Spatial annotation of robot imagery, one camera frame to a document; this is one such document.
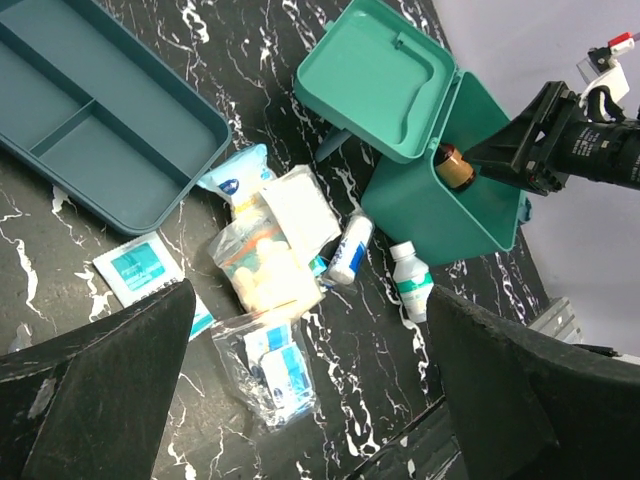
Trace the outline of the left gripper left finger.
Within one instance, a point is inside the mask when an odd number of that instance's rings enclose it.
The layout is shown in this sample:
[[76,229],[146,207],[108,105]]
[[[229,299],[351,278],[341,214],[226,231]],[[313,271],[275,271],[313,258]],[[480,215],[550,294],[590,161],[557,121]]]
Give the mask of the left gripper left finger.
[[150,478],[195,301],[183,280],[3,355],[2,478]]

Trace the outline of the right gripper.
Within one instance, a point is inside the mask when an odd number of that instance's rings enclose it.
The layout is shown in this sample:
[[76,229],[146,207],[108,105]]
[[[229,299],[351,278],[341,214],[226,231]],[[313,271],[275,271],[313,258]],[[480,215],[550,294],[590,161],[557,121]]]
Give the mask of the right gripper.
[[530,193],[555,193],[571,176],[623,184],[623,113],[606,87],[587,106],[563,81],[549,81],[508,125],[463,158],[484,177]]

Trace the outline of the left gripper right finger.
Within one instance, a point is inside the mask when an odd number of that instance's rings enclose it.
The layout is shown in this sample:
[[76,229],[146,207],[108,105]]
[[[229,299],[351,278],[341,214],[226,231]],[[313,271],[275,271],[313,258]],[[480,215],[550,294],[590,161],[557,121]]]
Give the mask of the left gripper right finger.
[[562,342],[441,286],[427,314],[470,478],[638,478],[638,357]]

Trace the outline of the brown medicine bottle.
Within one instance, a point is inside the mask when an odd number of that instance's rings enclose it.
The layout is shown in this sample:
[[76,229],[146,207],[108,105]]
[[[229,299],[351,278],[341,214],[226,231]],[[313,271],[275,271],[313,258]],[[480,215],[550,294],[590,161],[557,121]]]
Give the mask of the brown medicine bottle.
[[461,193],[476,179],[476,171],[451,144],[441,143],[434,155],[434,168],[442,182],[453,192]]

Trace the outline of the green medicine box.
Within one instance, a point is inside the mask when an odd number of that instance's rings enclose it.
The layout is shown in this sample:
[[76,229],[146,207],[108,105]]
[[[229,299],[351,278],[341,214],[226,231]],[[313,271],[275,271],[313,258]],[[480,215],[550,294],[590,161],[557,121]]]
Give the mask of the green medicine box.
[[380,153],[361,206],[391,240],[411,242],[432,266],[513,248],[523,192],[478,176],[457,193],[434,168],[439,145],[467,152],[508,116],[473,73],[388,4],[350,3],[299,65],[294,92],[330,124],[317,160],[349,136]]

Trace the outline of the white green-label bottle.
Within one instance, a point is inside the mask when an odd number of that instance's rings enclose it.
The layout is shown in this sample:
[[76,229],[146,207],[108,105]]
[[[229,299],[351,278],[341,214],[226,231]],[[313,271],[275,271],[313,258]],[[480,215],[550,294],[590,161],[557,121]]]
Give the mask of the white green-label bottle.
[[411,241],[391,246],[390,253],[395,262],[393,280],[407,316],[413,323],[424,323],[434,287],[429,266],[417,257]]

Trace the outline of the cotton ball bag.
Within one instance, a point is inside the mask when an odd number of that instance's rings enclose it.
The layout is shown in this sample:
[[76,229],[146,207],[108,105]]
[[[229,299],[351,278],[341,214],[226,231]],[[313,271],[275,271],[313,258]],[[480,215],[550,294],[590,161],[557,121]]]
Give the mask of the cotton ball bag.
[[301,262],[268,214],[238,218],[208,248],[249,312],[283,309],[298,318],[324,295],[309,265]]

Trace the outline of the blue cotton swab bag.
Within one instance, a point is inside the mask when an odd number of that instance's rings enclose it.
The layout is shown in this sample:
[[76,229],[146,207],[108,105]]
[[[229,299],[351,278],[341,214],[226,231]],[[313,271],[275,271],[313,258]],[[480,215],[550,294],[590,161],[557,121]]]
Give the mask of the blue cotton swab bag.
[[267,146],[254,144],[235,152],[224,163],[203,174],[196,185],[228,203],[235,220],[261,206],[260,191],[276,179],[277,175],[268,166]]

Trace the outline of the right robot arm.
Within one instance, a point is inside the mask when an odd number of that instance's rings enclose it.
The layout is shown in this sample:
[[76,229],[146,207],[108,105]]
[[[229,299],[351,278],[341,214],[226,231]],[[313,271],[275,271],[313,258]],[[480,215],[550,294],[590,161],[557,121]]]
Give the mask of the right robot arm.
[[483,176],[540,196],[562,190],[571,176],[637,190],[639,119],[624,114],[607,86],[581,104],[565,82],[549,81],[464,158]]

